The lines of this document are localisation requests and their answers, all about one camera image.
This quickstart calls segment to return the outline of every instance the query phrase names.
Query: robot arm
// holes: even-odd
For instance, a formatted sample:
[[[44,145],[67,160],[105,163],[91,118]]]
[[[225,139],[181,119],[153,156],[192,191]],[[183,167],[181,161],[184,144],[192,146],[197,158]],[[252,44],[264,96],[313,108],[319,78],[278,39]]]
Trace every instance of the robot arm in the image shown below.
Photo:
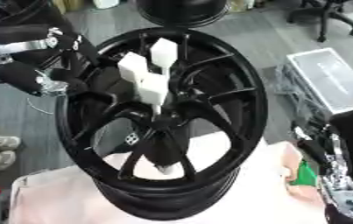
[[[5,42],[8,31],[0,28],[0,42]],[[14,60],[11,56],[14,53],[56,49],[61,52],[80,53],[95,66],[99,63],[99,54],[95,47],[80,34],[63,33],[58,28],[45,26],[29,30],[27,26],[18,26],[14,29],[14,35],[23,37],[26,41],[0,44],[0,80],[30,95],[64,95],[69,85],[64,81],[51,80],[36,67]],[[63,73],[71,77],[73,71],[64,70]]]
[[[349,175],[341,138],[328,125],[313,136],[297,126],[293,127],[293,133],[298,139],[298,146],[321,167],[317,185],[327,204],[329,223],[353,223],[353,179]],[[322,146],[322,141],[326,141],[325,146]]]

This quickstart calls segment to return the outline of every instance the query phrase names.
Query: wire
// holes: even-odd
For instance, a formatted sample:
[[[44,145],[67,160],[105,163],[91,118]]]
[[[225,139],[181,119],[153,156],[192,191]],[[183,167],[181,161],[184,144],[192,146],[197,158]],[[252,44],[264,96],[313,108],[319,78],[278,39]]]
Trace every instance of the wire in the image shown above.
[[[33,103],[31,102],[31,100],[29,98],[26,98],[26,102],[27,104],[29,104],[29,106],[32,108],[32,109],[35,109],[37,110],[38,112],[41,112],[43,114],[46,114],[46,115],[49,115],[49,116],[52,116],[53,115],[53,112],[48,112],[48,111],[45,111],[43,109],[40,109],[40,108],[37,108],[36,106],[33,105]]]

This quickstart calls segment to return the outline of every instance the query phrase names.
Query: wheel rim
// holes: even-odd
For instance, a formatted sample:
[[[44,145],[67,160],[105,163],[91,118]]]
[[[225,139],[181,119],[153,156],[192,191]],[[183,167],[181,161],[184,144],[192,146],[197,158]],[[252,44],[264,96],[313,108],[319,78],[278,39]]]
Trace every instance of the wheel rim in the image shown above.
[[[114,66],[123,53],[128,51],[146,55],[148,47],[160,37],[180,44],[180,59],[173,67],[169,86],[172,100],[164,107],[164,110],[169,112],[165,112],[164,117],[154,117],[151,108],[135,101],[133,94],[120,97],[117,94],[91,92],[70,98],[59,98],[56,105],[56,120],[60,140],[67,153],[95,180],[97,187],[107,199],[136,216],[152,220],[174,220],[199,213],[216,203],[228,191],[235,180],[238,166],[251,154],[263,134],[267,118],[267,101],[262,82],[248,60],[230,45],[197,31],[151,28],[125,33],[99,46],[99,52],[107,58],[107,62],[103,64]],[[193,57],[190,57],[190,54],[194,52],[202,52],[204,59],[198,57],[198,61],[192,61]],[[238,84],[232,83],[237,81],[232,80],[230,75],[222,77],[212,74],[209,78],[204,78],[204,70],[212,70],[213,66],[221,74],[231,71],[238,79]],[[80,78],[90,86],[90,82],[95,80],[95,71],[101,69],[87,64]],[[217,88],[213,88],[216,82],[219,84]],[[226,83],[232,83],[234,89],[225,87],[228,85]],[[78,115],[76,111],[81,111],[85,104],[82,99],[108,104],[108,108],[101,113],[102,119],[97,117],[94,120]],[[223,109],[229,122],[214,109],[213,105],[217,104]],[[126,117],[137,127],[144,128],[141,140],[119,171],[103,162],[90,142],[101,127],[120,117]],[[184,149],[186,147],[179,146],[177,144],[179,141],[175,141],[175,137],[180,137],[180,134],[174,131],[178,128],[189,130],[189,122],[196,118],[213,123],[226,133],[231,144],[231,149],[222,158],[202,171],[194,170],[194,165],[186,156],[187,149]],[[151,144],[139,147],[145,142],[142,139],[149,138],[152,140]],[[183,167],[184,177],[167,180],[134,177],[133,170],[137,160],[143,155],[150,157],[148,151],[150,149],[155,151],[157,149],[155,143],[158,141],[174,145],[166,147],[169,147],[170,151],[179,152],[176,160]],[[175,206],[166,198],[179,199],[181,203]],[[153,199],[162,200],[167,204],[167,209],[160,211],[155,206],[146,209],[145,203]]]

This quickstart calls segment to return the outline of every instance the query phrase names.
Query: green object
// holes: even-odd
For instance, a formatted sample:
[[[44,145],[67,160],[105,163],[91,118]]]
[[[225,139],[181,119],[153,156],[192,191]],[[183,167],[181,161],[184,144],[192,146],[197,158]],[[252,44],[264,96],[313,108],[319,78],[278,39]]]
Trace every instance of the green object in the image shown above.
[[[299,165],[297,179],[290,183],[291,186],[316,186],[316,174],[308,165],[307,161],[302,160]]]

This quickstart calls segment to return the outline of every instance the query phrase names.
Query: office chair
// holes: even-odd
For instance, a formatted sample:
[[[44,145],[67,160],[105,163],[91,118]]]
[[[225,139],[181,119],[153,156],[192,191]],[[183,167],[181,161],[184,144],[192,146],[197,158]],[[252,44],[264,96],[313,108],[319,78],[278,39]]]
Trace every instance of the office chair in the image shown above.
[[[313,8],[308,9],[299,9],[291,12],[288,18],[288,23],[294,23],[294,19],[298,16],[302,15],[311,15],[317,16],[321,18],[321,31],[319,38],[317,39],[319,42],[326,41],[326,33],[328,32],[328,19],[334,18],[340,21],[343,21],[345,24],[348,24],[352,27],[349,35],[353,36],[353,20],[346,17],[342,14],[343,12],[343,4],[348,2],[349,0],[326,0],[325,4],[322,4],[316,0],[302,0],[301,8],[307,7],[310,4]]]

